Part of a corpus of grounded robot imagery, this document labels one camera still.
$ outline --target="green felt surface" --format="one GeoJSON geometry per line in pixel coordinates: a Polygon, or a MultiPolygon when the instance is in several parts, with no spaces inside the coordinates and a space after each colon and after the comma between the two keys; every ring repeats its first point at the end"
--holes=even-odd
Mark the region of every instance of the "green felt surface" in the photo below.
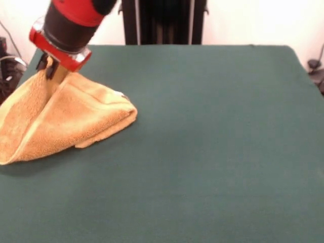
{"type": "Polygon", "coordinates": [[[324,103],[290,48],[91,49],[138,120],[1,167],[1,243],[324,241],[324,103]]]}

